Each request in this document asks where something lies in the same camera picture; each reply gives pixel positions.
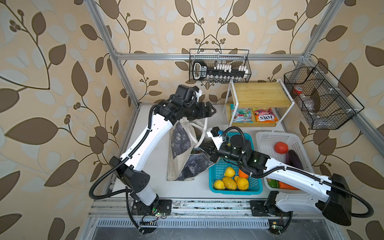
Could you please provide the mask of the white canvas grocery bag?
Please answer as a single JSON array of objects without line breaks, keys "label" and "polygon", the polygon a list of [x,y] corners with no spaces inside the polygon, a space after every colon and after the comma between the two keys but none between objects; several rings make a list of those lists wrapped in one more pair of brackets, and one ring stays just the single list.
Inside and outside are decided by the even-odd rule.
[{"label": "white canvas grocery bag", "polygon": [[208,143],[207,118],[203,122],[186,118],[178,121],[170,130],[167,180],[193,181],[211,168],[214,163],[202,149]]}]

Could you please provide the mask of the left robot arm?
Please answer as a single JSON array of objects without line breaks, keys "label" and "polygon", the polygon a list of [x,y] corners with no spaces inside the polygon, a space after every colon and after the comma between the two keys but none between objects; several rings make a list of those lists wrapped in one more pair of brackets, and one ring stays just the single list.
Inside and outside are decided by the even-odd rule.
[{"label": "left robot arm", "polygon": [[[198,87],[179,85],[175,94],[151,106],[146,128],[120,157],[111,158],[111,169],[93,183],[89,197],[102,200],[125,194],[127,199],[133,198],[145,216],[157,215],[160,212],[159,196],[149,185],[150,175],[144,172],[143,168],[155,146],[179,120],[206,119],[217,112],[211,103],[199,101],[201,95],[202,90]],[[126,187],[109,194],[96,195],[97,186],[113,173]]]}]

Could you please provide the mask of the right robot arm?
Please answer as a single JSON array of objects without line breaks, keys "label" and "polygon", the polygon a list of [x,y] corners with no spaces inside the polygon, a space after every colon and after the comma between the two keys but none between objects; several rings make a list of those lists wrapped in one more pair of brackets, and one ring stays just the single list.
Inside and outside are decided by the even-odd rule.
[{"label": "right robot arm", "polygon": [[214,127],[206,135],[211,143],[203,144],[212,162],[220,158],[234,162],[239,170],[254,179],[274,179],[308,194],[308,199],[295,197],[279,200],[278,192],[271,192],[269,201],[274,212],[315,212],[329,221],[342,226],[350,226],[352,218],[370,218],[373,207],[363,198],[350,191],[345,178],[333,174],[332,177],[306,172],[284,164],[266,154],[254,151],[251,142],[238,127],[222,131]]}]

